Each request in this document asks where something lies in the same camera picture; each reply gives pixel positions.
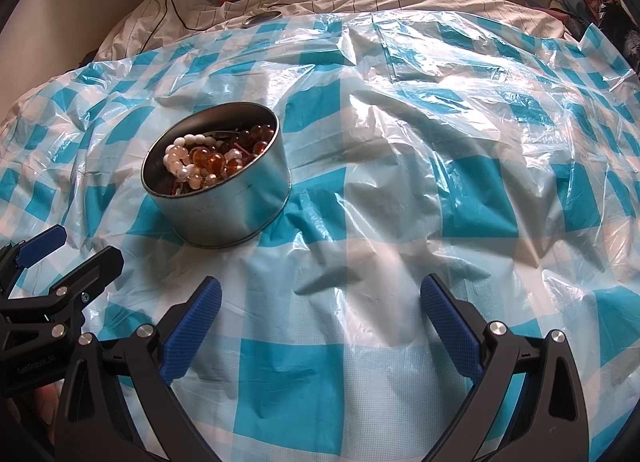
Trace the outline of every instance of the blue checkered plastic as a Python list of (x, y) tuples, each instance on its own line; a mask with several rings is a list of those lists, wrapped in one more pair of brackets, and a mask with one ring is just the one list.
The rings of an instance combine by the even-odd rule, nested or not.
[[(601, 90), (590, 74), (610, 86)], [(281, 119), (291, 195), (254, 241), (198, 251), (147, 197), (136, 158), (183, 117), (246, 99)], [(619, 264), (606, 253), (618, 258), (619, 249), (607, 247), (601, 227), (615, 229), (616, 243), (631, 251), (625, 262), (636, 265), (640, 233), (629, 225), (626, 193), (606, 174), (626, 185), (638, 217), (640, 178), (628, 165), (640, 152), (625, 135), (640, 142), (638, 121), (640, 84), (595, 25), (570, 49), (562, 38), (468, 13), (287, 17), (47, 81), (0, 134), (0, 237), (15, 242), (66, 227), (65, 247), (18, 279), (25, 295), (104, 245), (126, 251), (107, 309), (85, 313), (86, 329), (105, 337), (184, 301), (178, 286), (197, 287), (209, 273), (229, 280), (230, 314), (216, 318), (215, 341), (198, 350), (216, 366), (193, 363), (194, 376), (176, 385), (208, 442), (230, 432), (225, 458), (269, 452), (361, 462), (426, 452), (456, 411), (449, 397), (464, 390), (463, 381), (430, 376), (444, 369), (435, 350), (406, 347), (422, 334), (406, 281), (428, 258), (464, 280), (486, 317), (508, 317), (532, 336), (562, 328), (584, 355), (580, 377), (633, 369), (626, 384), (600, 377), (594, 398), (607, 406), (593, 417), (599, 432), (591, 440), (601, 452), (624, 423), (626, 403), (640, 397), (640, 384), (629, 382), (640, 367), (628, 366), (640, 339), (640, 277), (616, 275)], [(611, 152), (599, 123), (614, 129), (621, 153)], [(523, 143), (534, 165), (513, 154)], [(516, 237), (572, 247), (514, 258), (505, 251)], [(519, 275), (532, 262), (562, 280), (542, 314), (530, 299), (544, 288)], [(575, 301), (576, 291), (585, 297)], [(132, 415), (146, 424), (140, 407)], [(508, 420), (497, 418), (489, 441)], [(397, 434), (380, 435), (380, 424)]]
[(480, 343), (458, 310), (430, 276), (420, 286), (420, 306), (440, 336), (456, 370), (473, 382), (482, 376)]
[(202, 283), (206, 286), (164, 343), (160, 376), (167, 386), (187, 373), (222, 305), (220, 282), (207, 277)]

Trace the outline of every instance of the bed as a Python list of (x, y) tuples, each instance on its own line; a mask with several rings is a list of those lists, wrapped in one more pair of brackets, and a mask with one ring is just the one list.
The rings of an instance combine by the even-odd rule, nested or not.
[[(640, 84), (599, 30), (576, 42), (507, 0), (174, 1), (184, 24), (143, 0), (92, 62), (12, 106), (0, 233), (68, 233), (21, 295), (117, 246), (125, 271), (86, 324), (111, 339), (213, 274), (220, 317), (173, 388), (222, 460), (409, 461), (470, 387), (420, 314), (435, 271), (487, 319), (565, 331), (597, 460), (640, 395)], [(281, 118), (292, 195), (212, 252), (175, 235), (140, 164), (173, 123), (232, 100)]]

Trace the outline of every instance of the metal tin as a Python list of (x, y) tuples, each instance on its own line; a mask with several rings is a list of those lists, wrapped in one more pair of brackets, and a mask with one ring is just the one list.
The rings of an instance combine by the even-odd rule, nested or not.
[(266, 22), (267, 20), (275, 20), (276, 18), (280, 18), (281, 16), (282, 16), (282, 13), (277, 10), (263, 11), (262, 13), (253, 15), (252, 17), (249, 17), (247, 20), (242, 22), (242, 27), (244, 27), (244, 29), (247, 29), (247, 28), (256, 26), (258, 24), (261, 24), (263, 22)]
[[(172, 176), (162, 158), (176, 137), (271, 125), (266, 150), (234, 176), (193, 193), (171, 196)], [(255, 103), (226, 103), (186, 117), (167, 130), (142, 163), (142, 185), (186, 242), (207, 248), (239, 244), (271, 223), (289, 197), (291, 177), (278, 118)]]

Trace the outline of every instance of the metal bolt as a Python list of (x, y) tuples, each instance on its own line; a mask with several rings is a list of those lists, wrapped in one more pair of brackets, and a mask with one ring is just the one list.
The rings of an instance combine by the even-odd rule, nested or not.
[(58, 323), (57, 325), (53, 325), (51, 329), (51, 335), (53, 337), (62, 337), (65, 334), (65, 326), (62, 323)]
[(149, 337), (154, 333), (153, 325), (140, 325), (136, 330), (136, 334), (138, 337)]
[(84, 345), (88, 345), (93, 340), (94, 340), (94, 335), (91, 334), (90, 332), (85, 332), (78, 338), (78, 343), (84, 346)]
[(505, 325), (502, 321), (492, 321), (489, 324), (489, 330), (493, 334), (501, 336), (507, 332), (507, 325)]
[(556, 343), (564, 343), (566, 336), (564, 335), (564, 332), (562, 332), (561, 330), (552, 330), (551, 339)]

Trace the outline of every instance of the jewelry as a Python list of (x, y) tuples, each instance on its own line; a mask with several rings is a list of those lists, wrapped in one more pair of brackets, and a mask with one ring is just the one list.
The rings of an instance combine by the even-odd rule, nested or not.
[(273, 136), (270, 125), (255, 125), (243, 131), (176, 137), (162, 158), (175, 178), (172, 195), (212, 187), (232, 177), (264, 153)]

